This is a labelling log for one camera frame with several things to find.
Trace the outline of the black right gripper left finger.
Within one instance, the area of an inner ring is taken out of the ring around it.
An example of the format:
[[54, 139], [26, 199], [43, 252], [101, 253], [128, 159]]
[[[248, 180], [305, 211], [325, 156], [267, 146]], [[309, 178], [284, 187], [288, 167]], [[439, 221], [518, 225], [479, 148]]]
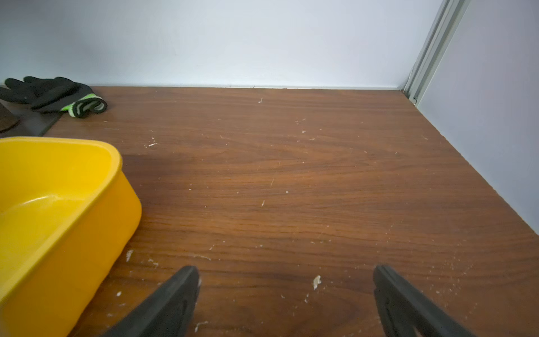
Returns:
[[185, 336], [200, 289], [197, 267], [185, 266], [104, 336]]

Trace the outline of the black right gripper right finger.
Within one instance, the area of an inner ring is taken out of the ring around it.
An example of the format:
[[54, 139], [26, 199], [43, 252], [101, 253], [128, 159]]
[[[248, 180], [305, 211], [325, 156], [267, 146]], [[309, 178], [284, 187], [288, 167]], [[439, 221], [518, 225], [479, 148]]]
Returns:
[[472, 336], [388, 265], [373, 271], [374, 297], [386, 336]]

